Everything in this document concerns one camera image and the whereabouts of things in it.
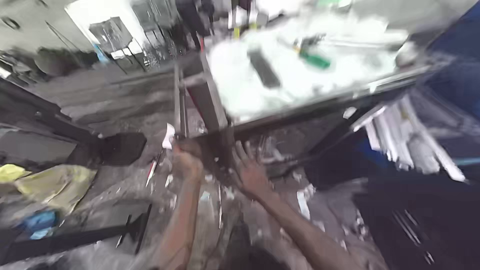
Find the green tool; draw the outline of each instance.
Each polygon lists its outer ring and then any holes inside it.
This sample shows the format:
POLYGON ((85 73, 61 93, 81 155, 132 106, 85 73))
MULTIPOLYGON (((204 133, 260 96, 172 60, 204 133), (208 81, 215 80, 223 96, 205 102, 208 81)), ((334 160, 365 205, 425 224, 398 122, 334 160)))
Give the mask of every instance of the green tool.
POLYGON ((300 49, 300 58, 304 59, 307 63, 312 66, 327 69, 330 67, 331 62, 321 55, 318 54, 310 54, 306 50, 300 49))
POLYGON ((293 45, 281 39, 278 39, 278 42, 289 48, 293 48, 296 52, 299 53, 300 58, 304 59, 308 64, 321 69, 327 69, 330 67, 331 64, 329 59, 323 57, 322 55, 319 55, 318 53, 309 52, 309 48, 318 44, 318 42, 320 42, 321 40, 322 37, 319 36, 304 38, 302 40, 300 48, 297 46, 297 42, 295 42, 295 44, 293 45))

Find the person's leg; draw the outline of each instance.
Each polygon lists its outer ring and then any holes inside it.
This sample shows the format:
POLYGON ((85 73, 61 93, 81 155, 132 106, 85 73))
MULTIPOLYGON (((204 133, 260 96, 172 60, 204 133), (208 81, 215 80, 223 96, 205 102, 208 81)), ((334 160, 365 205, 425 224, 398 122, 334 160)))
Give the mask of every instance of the person's leg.
POLYGON ((213 14, 208 16, 208 20, 210 21, 210 29, 212 30, 212 34, 215 35, 215 30, 213 29, 213 14))
POLYGON ((188 30, 190 31, 193 42, 195 43, 195 47, 197 49, 200 49, 201 46, 200 46, 200 41, 198 40, 197 32, 199 32, 201 36, 204 36, 203 34, 205 32, 205 29, 198 15, 197 8, 192 3, 192 4, 178 6, 177 10, 180 14, 180 17, 183 20, 183 23, 185 24, 185 26, 187 26, 188 30))

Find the green object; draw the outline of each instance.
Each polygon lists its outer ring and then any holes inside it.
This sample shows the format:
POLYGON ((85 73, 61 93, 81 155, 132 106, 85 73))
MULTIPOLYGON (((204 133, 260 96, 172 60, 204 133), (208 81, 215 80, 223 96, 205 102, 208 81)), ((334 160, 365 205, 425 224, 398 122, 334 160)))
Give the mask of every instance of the green object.
POLYGON ((330 67, 331 64, 331 62, 327 58, 320 55, 309 54, 304 50, 300 50, 300 57, 312 66, 316 66, 321 69, 327 69, 330 67))

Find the machinery part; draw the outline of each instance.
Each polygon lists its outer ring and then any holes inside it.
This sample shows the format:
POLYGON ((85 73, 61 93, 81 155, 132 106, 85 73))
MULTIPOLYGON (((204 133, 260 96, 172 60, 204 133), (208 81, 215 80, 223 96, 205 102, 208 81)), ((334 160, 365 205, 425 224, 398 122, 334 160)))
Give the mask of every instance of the machinery part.
POLYGON ((117 246, 119 246, 127 234, 130 235, 132 240, 137 242, 137 246, 135 248, 135 254, 137 254, 142 245, 151 211, 152 205, 150 204, 147 212, 142 213, 135 221, 130 223, 131 216, 129 216, 125 225, 86 232, 67 233, 45 237, 39 240, 26 240, 7 243, 6 246, 8 248, 2 249, 2 251, 5 253, 0 254, 0 265, 27 258, 67 251, 78 246, 93 244, 97 241, 115 236, 120 236, 119 243, 117 244, 117 246))

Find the concrete floor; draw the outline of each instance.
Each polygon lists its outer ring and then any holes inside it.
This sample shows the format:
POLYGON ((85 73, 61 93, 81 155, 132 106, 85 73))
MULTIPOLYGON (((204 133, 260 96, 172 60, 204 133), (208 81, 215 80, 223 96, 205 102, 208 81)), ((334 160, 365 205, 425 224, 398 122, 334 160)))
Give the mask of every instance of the concrete floor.
MULTIPOLYGON (((141 264, 148 261, 144 254, 151 252, 152 243, 159 240, 170 218, 176 198, 174 189, 165 188, 170 162, 159 166, 148 186, 146 179, 151 161, 162 148, 167 123, 174 122, 174 78, 169 73, 172 67, 170 62, 148 73, 140 70, 125 75, 116 65, 108 65, 98 70, 77 71, 29 89, 57 103, 76 124, 102 136, 141 132, 147 138, 141 157, 133 164, 100 166, 91 188, 64 225, 68 227, 70 222, 75 227, 85 220, 90 220, 93 227, 118 225, 126 221, 126 215, 145 211, 148 203, 152 203, 144 251, 135 257, 129 243, 125 243, 125 248, 115 249, 117 239, 103 241, 65 253, 69 262, 77 262, 75 269, 123 270, 136 264, 141 269, 141 264), (113 211, 112 207, 118 204, 123 206, 113 211), (97 216, 104 218, 101 222, 94 221, 97 216)), ((17 262, 0 269, 26 269, 59 256, 17 262)))

